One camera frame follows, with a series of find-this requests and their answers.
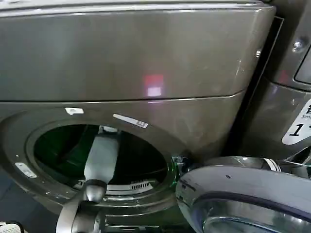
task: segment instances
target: circular glass door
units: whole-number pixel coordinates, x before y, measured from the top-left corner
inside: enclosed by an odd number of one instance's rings
[[[178,181],[176,197],[197,233],[307,233],[310,169],[261,158],[212,159]]]

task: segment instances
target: washing machine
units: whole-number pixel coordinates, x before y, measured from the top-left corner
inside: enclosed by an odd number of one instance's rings
[[[1,167],[60,213],[120,135],[107,226],[184,224],[175,187],[227,140],[275,14],[261,1],[0,2]]]
[[[284,20],[236,131],[236,153],[306,162],[311,145],[310,3],[274,1]]]

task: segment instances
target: label sticker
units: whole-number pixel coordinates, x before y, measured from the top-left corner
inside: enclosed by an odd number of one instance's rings
[[[311,136],[311,100],[309,100],[282,138],[285,145],[293,145]]]
[[[15,166],[29,178],[37,178],[37,175],[24,163],[15,163]]]
[[[65,108],[65,110],[71,116],[73,114],[83,114],[84,113],[82,108]]]
[[[148,124],[145,123],[145,122],[142,122],[142,121],[139,121],[139,120],[127,117],[127,116],[122,116],[122,115],[119,115],[119,114],[114,114],[113,117],[117,118],[119,120],[126,121],[127,123],[131,123],[133,125],[137,125],[137,126],[142,127],[144,129],[146,129],[147,126],[148,126]]]

